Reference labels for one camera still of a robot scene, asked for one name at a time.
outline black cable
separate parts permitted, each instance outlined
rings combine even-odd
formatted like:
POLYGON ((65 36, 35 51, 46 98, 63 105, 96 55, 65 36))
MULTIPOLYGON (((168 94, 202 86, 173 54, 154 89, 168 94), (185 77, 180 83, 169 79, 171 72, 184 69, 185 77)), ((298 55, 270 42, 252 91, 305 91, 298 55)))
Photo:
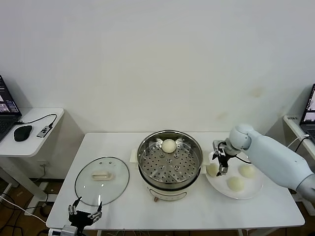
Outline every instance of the black cable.
MULTIPOLYGON (((6 195, 6 197, 9 197, 9 198, 11 199, 11 201, 15 204, 13 198, 11 198, 9 195, 7 195, 7 194, 5 194, 5 193, 3 193, 3 194, 6 195)), ((7 220, 7 222, 0 228, 0 234, 1 234, 1 232, 3 231, 3 229, 4 229, 5 227, 7 227, 9 221, 11 220, 11 218, 12 218, 12 216, 13 216, 13 214, 14 214, 14 210, 16 210, 16 209, 13 209, 13 211, 12 211, 12 213, 11 213, 9 219, 7 220)))
POLYGON ((219 142, 219 143, 218 143, 218 149, 220 148, 220 145, 221 145, 221 144, 226 144, 226 142, 219 142))
MULTIPOLYGON (((27 206, 27 204, 29 203, 29 201, 33 198, 33 196, 31 196, 27 201, 26 203, 24 204, 23 206, 23 209, 27 206)), ((14 222, 14 226, 13 226, 13 230, 12 230, 12 236, 14 236, 14 231, 15 231, 15 228, 17 228, 16 224, 18 222, 18 219, 19 217, 21 216, 23 211, 20 211, 20 213, 18 214, 18 217, 16 218, 15 222, 14 222)))
MULTIPOLYGON (((14 200, 13 200, 9 195, 7 195, 6 193, 0 193, 0 195, 1 195, 1 194, 4 194, 4 195, 8 196, 12 201, 14 201, 14 200)), ((11 208, 11 207, 8 207, 8 206, 6 206, 5 204, 3 204, 2 202, 0 202, 0 204, 3 205, 5 208, 11 209, 11 210, 21 210, 21 209, 19 209, 19 208, 11 208)), ((39 207, 42 207, 42 206, 28 207, 28 208, 25 208, 24 210, 33 209, 33 208, 39 208, 39 207)))
MULTIPOLYGON (((219 147, 220 147, 221 144, 225 144, 225 143, 226 143, 226 142, 220 142, 220 143, 218 143, 218 149, 219 149, 219 147)), ((251 162, 245 161, 245 160, 239 158, 238 156, 235 156, 235 157, 236 157, 237 159, 239 159, 240 161, 243 161, 243 162, 245 162, 245 163, 247 163, 247 164, 251 164, 251 162)))
MULTIPOLYGON (((45 203, 47 203, 47 200, 48 200, 48 193, 46 193, 46 194, 47 194, 47 197, 46 197, 45 203)), ((24 210, 26 210, 26 209, 31 209, 31 208, 37 208, 37 206, 25 208, 25 207, 29 204, 29 202, 30 202, 30 200, 31 200, 32 198, 33 198, 33 196, 31 196, 31 197, 26 201, 26 203, 25 203, 24 206, 23 206, 23 209, 24 209, 24 210)), ((18 219, 20 218, 22 212, 23 212, 23 211, 21 210, 20 213, 19 213, 19 215, 18 215, 18 217, 16 218, 16 220, 15 220, 15 222, 14 222, 14 227, 13 227, 13 231, 12 231, 12 236, 14 236, 15 228, 18 227, 18 226, 16 226, 16 224, 17 224, 18 219)))
POLYGON ((236 156, 236 158, 237 158, 237 159, 239 159, 240 161, 243 161, 243 162, 247 163, 247 164, 251 164, 251 162, 249 162, 249 161, 245 161, 245 160, 243 160, 243 159, 239 158, 238 156, 236 156))
POLYGON ((51 122, 49 125, 49 127, 51 127, 53 125, 53 123, 55 122, 55 120, 57 119, 57 114, 48 114, 48 115, 45 115, 44 117, 38 118, 38 119, 33 120, 33 121, 29 121, 29 122, 17 121, 14 124, 31 124, 31 123, 34 123, 36 121, 39 121, 39 120, 44 119, 44 118, 49 117, 49 116, 55 116, 53 122, 51 122))
POLYGON ((307 137, 303 138, 303 139, 301 140, 301 142, 299 143, 299 145, 296 147, 296 149, 295 149, 294 152, 297 152, 297 151, 298 151, 300 145, 303 143, 303 141, 304 141, 305 139, 310 139, 310 136, 307 136, 307 137))
POLYGON ((22 227, 20 227, 20 226, 13 226, 13 225, 7 225, 7 227, 20 229, 21 230, 21 235, 24 236, 22 227))

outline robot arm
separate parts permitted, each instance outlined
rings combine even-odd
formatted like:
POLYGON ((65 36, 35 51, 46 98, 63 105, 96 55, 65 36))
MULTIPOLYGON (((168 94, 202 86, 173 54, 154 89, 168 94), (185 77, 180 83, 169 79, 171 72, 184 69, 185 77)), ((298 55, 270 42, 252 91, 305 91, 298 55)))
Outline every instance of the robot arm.
POLYGON ((214 148, 220 163, 218 174, 225 174, 226 162, 242 151, 273 182, 315 202, 315 174, 306 160, 276 140, 259 134, 251 126, 234 127, 228 139, 214 141, 214 148))

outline computer mouse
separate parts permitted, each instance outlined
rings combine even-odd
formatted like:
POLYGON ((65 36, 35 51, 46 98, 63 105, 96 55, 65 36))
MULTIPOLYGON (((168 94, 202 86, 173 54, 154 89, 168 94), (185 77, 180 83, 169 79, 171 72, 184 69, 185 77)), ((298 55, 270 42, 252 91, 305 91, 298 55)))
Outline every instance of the computer mouse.
POLYGON ((31 125, 25 125, 14 130, 14 140, 17 142, 26 140, 32 130, 31 125))

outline glass lid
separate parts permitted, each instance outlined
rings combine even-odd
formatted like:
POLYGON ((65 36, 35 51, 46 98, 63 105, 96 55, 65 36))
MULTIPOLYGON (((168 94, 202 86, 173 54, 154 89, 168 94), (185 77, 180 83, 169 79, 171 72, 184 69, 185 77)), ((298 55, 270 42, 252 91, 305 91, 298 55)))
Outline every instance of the glass lid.
POLYGON ((102 157, 90 162, 75 181, 75 193, 90 206, 108 204, 117 199, 126 189, 129 170, 126 164, 115 157, 102 157))

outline table leg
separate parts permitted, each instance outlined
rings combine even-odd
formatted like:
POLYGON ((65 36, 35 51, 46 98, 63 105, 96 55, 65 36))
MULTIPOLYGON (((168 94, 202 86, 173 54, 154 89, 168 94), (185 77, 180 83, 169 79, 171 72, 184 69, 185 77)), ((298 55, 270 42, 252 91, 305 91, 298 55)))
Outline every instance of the table leg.
POLYGON ((267 236, 272 232, 276 231, 279 228, 270 228, 270 229, 257 229, 250 234, 250 236, 267 236))
POLYGON ((240 230, 240 229, 237 230, 237 235, 238 235, 238 236, 244 236, 242 230, 240 230))
POLYGON ((312 203, 304 199, 299 193, 292 194, 293 199, 295 202, 302 202, 310 216, 315 216, 315 208, 313 207, 312 203))
MULTIPOLYGON (((45 190, 46 187, 47 187, 47 185, 48 185, 48 182, 42 182, 42 183, 40 183, 39 188, 40 188, 41 190, 45 190)), ((54 201, 56 200, 57 196, 58 196, 57 194, 48 194, 48 196, 46 195, 46 198, 47 198, 47 201, 48 201, 48 202, 54 202, 54 201)), ((24 215, 33 214, 34 211, 35 211, 35 208, 34 208, 34 207, 36 207, 39 202, 43 202, 43 200, 40 199, 40 198, 38 198, 38 197, 36 197, 36 196, 34 196, 34 197, 31 199, 31 201, 30 201, 30 203, 29 203, 29 205, 28 205, 28 207, 27 207, 27 208, 29 208, 29 209, 26 210, 26 212, 24 213, 24 215)))
POLYGON ((5 182, 11 183, 13 188, 16 188, 19 186, 19 183, 15 181, 10 175, 7 174, 1 167, 0 167, 0 178, 2 178, 5 182))
POLYGON ((12 178, 24 186, 27 190, 34 194, 42 201, 46 200, 46 193, 44 193, 36 184, 34 184, 23 172, 18 169, 14 163, 10 160, 10 157, 1 158, 1 167, 7 172, 12 178))

